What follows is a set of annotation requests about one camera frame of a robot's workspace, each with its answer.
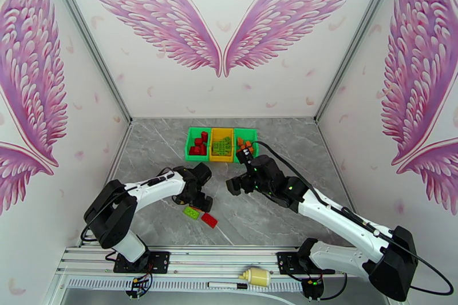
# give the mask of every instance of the white wall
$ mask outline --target white wall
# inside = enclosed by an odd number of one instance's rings
[[[377,30],[365,37],[320,125],[359,213],[390,227],[401,225],[409,229],[418,254],[458,286],[458,217],[437,204],[434,197],[428,200],[420,175],[412,171],[396,173],[399,165],[392,166],[391,162],[397,154],[397,144],[382,133],[381,101],[386,97],[382,96],[381,89],[392,15],[393,0],[384,0],[372,24],[372,29]],[[452,38],[456,36],[456,28],[449,30]],[[458,136],[457,105],[458,84],[454,84],[423,146]],[[413,284],[438,291],[447,289],[444,282],[424,266],[417,269]],[[458,303],[458,296],[433,297],[411,291],[409,300],[413,305],[451,305]]]
[[[58,167],[51,166],[54,175],[32,176],[24,201],[19,199],[0,215],[0,303],[8,305],[41,303],[64,248],[77,241],[82,215],[100,191],[127,127],[62,0],[52,2],[68,124],[66,136],[53,144],[58,162]],[[2,44],[0,54],[4,60]],[[1,74],[6,74],[4,66]],[[27,148],[1,98],[0,141]]]
[[[224,51],[253,0],[192,2]],[[134,117],[313,116],[368,2],[347,0],[277,58],[217,78],[210,67],[191,71],[161,57],[99,0],[77,0]]]

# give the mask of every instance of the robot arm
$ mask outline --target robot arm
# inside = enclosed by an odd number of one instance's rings
[[[150,258],[148,248],[131,230],[133,215],[158,200],[171,196],[177,204],[191,204],[204,212],[212,207],[212,198],[201,192],[211,178],[203,163],[194,169],[177,167],[157,177],[138,183],[106,184],[84,214],[102,248],[113,248],[132,272],[143,272]]]
[[[368,279],[386,296],[404,301],[417,259],[412,234],[403,227],[391,230],[356,215],[313,188],[306,180],[286,177],[267,155],[253,158],[247,150],[236,153],[247,172],[226,181],[233,195],[258,191],[282,207],[316,220],[342,236],[354,247],[328,245],[307,239],[298,251],[305,273],[333,269]]]

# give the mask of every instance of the yellow tray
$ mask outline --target yellow tray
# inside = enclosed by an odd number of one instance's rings
[[[229,137],[231,139],[230,155],[220,156],[213,155],[213,142],[222,141],[224,138]],[[219,163],[233,163],[234,162],[234,129],[230,128],[212,128],[210,135],[210,161]]]

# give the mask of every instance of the pink angel wing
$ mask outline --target pink angel wing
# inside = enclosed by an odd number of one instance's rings
[[[458,138],[452,138],[426,146],[416,152],[397,173],[412,170],[426,183],[426,193],[434,195],[438,204],[458,212]]]
[[[60,41],[50,0],[5,0],[0,12],[0,93],[25,143],[58,166],[53,143],[65,135]]]
[[[235,66],[254,69],[312,32],[345,0],[255,0],[227,45],[224,75]]]
[[[451,0],[395,0],[385,59],[384,133],[398,143],[392,164],[426,141],[457,77],[458,19]]]
[[[49,175],[53,171],[28,150],[6,142],[0,142],[0,215],[3,209],[16,204],[18,197],[24,201],[25,187],[30,176],[38,172]]]
[[[196,69],[210,66],[221,75],[218,44],[191,0],[99,0],[136,35]]]

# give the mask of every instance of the feather pattern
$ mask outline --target feather pattern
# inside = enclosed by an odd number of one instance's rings
[[[99,0],[136,35],[164,50],[177,63],[221,74],[221,53],[191,0]]]
[[[412,170],[426,183],[428,199],[434,198],[452,214],[458,212],[458,138],[428,145],[399,167],[397,173]]]
[[[58,28],[50,0],[5,0],[0,12],[0,92],[25,143],[58,166],[67,104]]]
[[[38,172],[52,175],[45,162],[36,160],[28,150],[6,142],[0,142],[0,215],[20,198],[25,197],[25,187],[31,176]]]
[[[451,0],[395,0],[385,59],[384,133],[398,143],[392,164],[426,141],[457,77]]]
[[[224,51],[224,75],[254,69],[312,32],[345,0],[255,0]]]

